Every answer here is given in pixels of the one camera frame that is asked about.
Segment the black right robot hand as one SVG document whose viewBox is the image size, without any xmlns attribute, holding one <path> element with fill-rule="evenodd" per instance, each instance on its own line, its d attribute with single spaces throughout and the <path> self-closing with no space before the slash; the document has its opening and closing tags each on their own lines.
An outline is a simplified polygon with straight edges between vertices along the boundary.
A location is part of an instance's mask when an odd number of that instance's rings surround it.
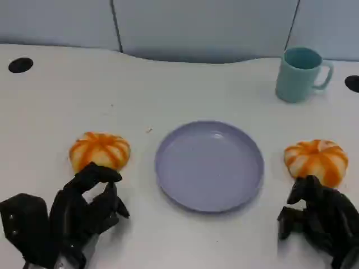
<svg viewBox="0 0 359 269">
<path fill-rule="evenodd" d="M 358 268 L 358 211 L 346 195 L 322 185 L 314 175 L 298 177 L 277 217 L 278 240 L 302 234 L 312 247 L 332 257 L 331 268 Z"/>
</svg>

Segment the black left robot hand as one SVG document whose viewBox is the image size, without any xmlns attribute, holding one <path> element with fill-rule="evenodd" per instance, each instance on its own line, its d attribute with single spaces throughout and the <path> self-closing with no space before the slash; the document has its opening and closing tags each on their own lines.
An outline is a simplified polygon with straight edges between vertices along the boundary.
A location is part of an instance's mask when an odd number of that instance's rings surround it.
<svg viewBox="0 0 359 269">
<path fill-rule="evenodd" d="M 130 217 L 117 195 L 121 174 L 94 162 L 77 172 L 58 191 L 49 214 L 53 240 L 62 256 L 85 268 L 89 258 L 85 247 L 90 241 L 116 226 L 119 217 Z"/>
</svg>

